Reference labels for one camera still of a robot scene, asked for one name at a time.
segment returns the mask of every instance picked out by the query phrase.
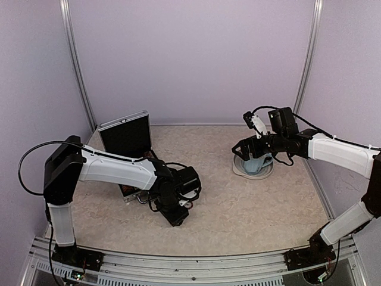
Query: beige table surface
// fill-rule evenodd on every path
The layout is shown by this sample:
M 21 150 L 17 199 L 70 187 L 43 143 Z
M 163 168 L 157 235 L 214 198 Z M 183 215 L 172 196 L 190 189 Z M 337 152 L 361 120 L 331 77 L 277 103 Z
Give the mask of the beige table surface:
M 153 126 L 153 149 L 164 161 L 193 166 L 200 199 L 180 227 L 136 200 L 126 205 L 119 187 L 79 182 L 73 201 L 78 245 L 127 253 L 220 256 L 292 248 L 327 222 L 300 158 L 275 163 L 273 174 L 250 181 L 232 171 L 231 147 L 252 135 L 243 126 Z M 89 142 L 102 149 L 98 133 Z

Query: small round object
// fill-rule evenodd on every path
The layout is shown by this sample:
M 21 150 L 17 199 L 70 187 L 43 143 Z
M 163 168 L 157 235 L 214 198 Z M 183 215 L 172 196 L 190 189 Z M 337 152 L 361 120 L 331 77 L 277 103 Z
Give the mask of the small round object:
M 190 210 L 190 209 L 193 207 L 193 202 L 188 201 L 187 203 L 185 203 L 184 206 L 185 206 L 188 210 Z

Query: light blue mug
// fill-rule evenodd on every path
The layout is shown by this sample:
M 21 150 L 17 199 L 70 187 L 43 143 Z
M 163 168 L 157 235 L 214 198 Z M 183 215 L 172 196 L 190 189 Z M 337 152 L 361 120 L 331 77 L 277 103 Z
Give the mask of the light blue mug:
M 249 175 L 256 175 L 263 167 L 270 165 L 273 162 L 273 156 L 271 154 L 265 154 L 260 158 L 252 158 L 250 160 L 243 161 L 242 167 Z

